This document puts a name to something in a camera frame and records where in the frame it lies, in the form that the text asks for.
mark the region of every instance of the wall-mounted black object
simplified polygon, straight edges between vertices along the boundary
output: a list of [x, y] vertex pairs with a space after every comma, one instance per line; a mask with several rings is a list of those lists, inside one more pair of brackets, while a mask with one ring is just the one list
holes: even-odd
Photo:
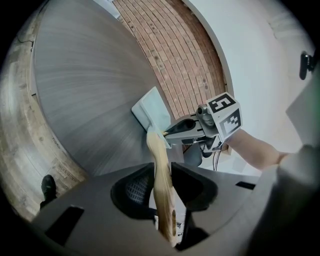
[[303, 51], [300, 56], [300, 73], [301, 80], [305, 80], [307, 71], [313, 71], [318, 62], [317, 50], [314, 51], [314, 55], [309, 55], [306, 51]]

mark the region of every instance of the white wall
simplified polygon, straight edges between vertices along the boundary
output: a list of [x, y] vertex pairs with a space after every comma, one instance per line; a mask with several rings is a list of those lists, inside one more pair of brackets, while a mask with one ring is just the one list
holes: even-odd
[[[280, 151], [296, 152], [302, 143], [285, 111], [310, 79], [299, 78], [301, 52], [314, 53], [299, 22], [273, 0], [183, 1], [216, 47], [243, 129]], [[237, 161], [239, 155], [231, 155]], [[254, 171], [247, 164], [242, 173]]]

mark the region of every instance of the brick wall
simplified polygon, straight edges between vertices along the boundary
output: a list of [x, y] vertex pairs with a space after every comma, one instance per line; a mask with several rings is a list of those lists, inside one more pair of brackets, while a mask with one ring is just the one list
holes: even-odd
[[222, 66], [205, 29], [180, 0], [114, 0], [136, 37], [176, 119], [226, 91]]

